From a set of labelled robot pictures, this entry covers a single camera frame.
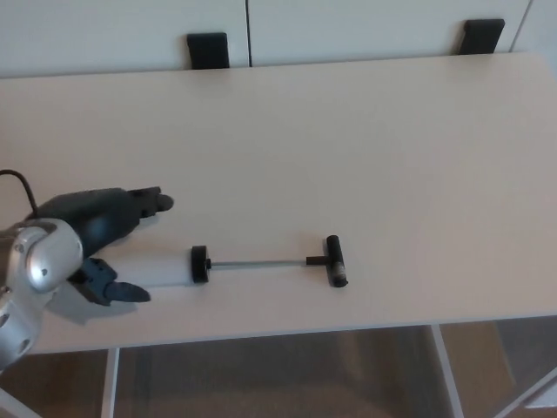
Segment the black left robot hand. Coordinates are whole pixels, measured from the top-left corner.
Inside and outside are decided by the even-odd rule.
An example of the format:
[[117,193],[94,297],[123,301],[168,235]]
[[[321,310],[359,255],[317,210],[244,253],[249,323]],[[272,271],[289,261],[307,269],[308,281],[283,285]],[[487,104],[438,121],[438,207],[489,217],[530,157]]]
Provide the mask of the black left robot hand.
[[151,295],[140,286],[117,281],[117,272],[95,254],[131,234],[141,219],[167,212],[173,205],[173,198],[158,186],[108,188],[58,195],[40,205],[37,215],[60,219],[77,234],[84,261],[68,281],[90,303],[108,307],[113,301],[148,302]]

